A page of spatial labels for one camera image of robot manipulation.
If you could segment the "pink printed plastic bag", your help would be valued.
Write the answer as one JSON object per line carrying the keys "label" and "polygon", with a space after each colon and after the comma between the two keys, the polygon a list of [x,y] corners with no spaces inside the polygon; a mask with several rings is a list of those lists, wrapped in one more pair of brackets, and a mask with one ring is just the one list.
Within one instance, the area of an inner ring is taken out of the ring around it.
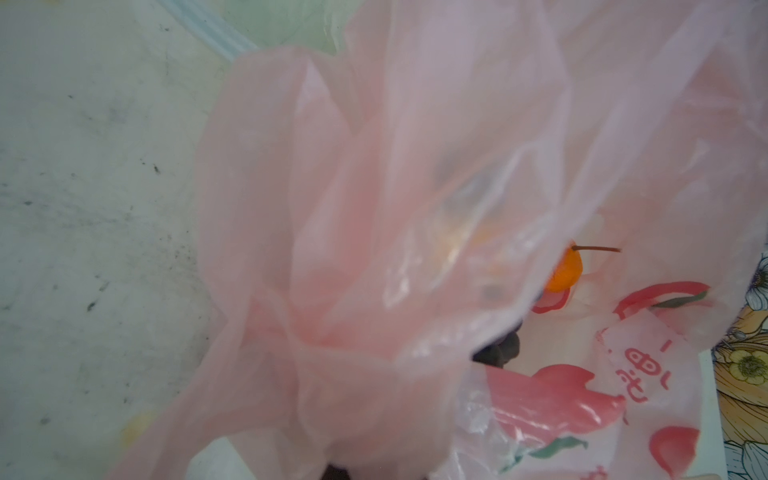
{"label": "pink printed plastic bag", "polygon": [[[368,1],[233,62],[197,178],[212,344],[112,478],[227,439],[258,479],[681,479],[767,235],[767,5]],[[545,292],[572,243],[621,252]]]}

